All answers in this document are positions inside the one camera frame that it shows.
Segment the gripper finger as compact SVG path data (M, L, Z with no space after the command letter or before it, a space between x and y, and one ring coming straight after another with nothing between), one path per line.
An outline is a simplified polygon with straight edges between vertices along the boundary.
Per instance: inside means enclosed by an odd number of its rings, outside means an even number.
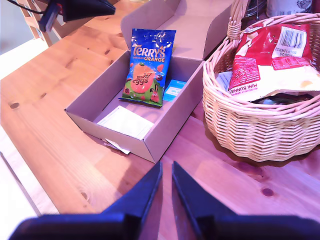
M213 197L198 182L174 161L173 182L187 212L194 218L235 216L236 213Z
M60 0L64 22L114 15L116 7L108 0Z
M122 214L144 219L156 202L162 198L163 188L163 166L161 162L156 163L131 190L116 200L103 214Z

